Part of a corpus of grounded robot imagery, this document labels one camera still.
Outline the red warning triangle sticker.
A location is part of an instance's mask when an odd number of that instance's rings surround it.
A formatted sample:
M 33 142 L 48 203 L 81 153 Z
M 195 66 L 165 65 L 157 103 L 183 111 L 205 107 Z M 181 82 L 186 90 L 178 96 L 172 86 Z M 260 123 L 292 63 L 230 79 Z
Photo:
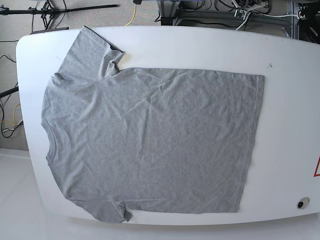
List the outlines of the red warning triangle sticker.
M 316 164 L 316 168 L 314 171 L 314 177 L 319 177 L 320 176 L 320 157 L 318 158 L 317 164 Z

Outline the black tripod stand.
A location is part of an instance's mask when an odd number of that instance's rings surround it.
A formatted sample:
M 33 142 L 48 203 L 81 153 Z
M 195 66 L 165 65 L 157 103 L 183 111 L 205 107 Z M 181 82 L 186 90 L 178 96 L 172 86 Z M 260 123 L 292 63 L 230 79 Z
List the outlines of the black tripod stand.
M 87 6 L 87 7 L 78 7 L 78 8 L 67 8 L 66 1 L 63 0 L 64 8 L 59 9 L 55 8 L 53 4 L 49 0 L 45 0 L 43 6 L 40 9 L 37 7 L 29 7 L 25 10 L 18 10 L 18 9 L 10 9 L 9 7 L 5 7 L 3 4 L 0 5 L 0 15 L 1 16 L 13 16 L 13 15 L 31 15 L 31 33 L 34 33 L 34 19 L 35 16 L 40 16 L 42 20 L 44 31 L 48 31 L 52 27 L 52 23 L 56 18 L 59 18 L 62 15 L 59 22 L 53 28 L 54 30 L 57 29 L 62 21 L 64 20 L 67 13 L 74 13 L 74 12 L 82 12 L 88 10 L 99 10 L 99 9 L 110 9 L 110 8 L 117 8 L 119 4 L 106 4 L 106 5 L 96 5 L 96 6 Z

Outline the table grommet hole right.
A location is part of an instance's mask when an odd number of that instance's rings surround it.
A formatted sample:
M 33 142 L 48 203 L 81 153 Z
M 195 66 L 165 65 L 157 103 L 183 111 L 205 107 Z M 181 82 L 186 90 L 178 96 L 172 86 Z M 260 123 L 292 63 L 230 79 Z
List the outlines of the table grommet hole right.
M 309 197 L 303 197 L 300 199 L 300 201 L 297 203 L 297 208 L 302 210 L 305 209 L 310 203 L 310 198 Z

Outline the aluminium frame post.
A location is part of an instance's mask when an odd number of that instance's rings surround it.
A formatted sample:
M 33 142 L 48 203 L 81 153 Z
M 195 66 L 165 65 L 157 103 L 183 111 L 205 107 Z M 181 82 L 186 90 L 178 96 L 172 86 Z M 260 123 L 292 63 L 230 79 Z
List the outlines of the aluminium frame post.
M 300 39 L 299 18 L 297 17 L 299 10 L 300 8 L 298 3 L 293 0 L 288 1 L 288 11 L 286 14 L 291 16 L 285 18 L 286 24 L 281 28 L 284 32 L 284 36 L 287 38 L 295 40 Z

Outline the black metal frame base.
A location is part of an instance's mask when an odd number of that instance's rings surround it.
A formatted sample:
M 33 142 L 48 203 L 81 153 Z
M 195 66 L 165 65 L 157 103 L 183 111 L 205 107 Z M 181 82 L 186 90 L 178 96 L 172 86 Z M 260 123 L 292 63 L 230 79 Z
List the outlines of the black metal frame base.
M 178 26 L 183 21 L 232 28 L 238 22 L 231 11 L 217 10 L 213 0 L 158 0 L 158 17 L 162 26 Z

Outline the grey T-shirt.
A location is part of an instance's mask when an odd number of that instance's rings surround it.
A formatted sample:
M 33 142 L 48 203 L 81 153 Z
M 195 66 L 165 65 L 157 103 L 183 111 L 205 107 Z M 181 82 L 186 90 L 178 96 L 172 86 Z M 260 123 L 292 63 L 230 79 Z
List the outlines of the grey T-shirt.
M 46 156 L 63 196 L 105 223 L 132 211 L 236 213 L 263 103 L 262 75 L 118 69 L 82 27 L 43 98 Z

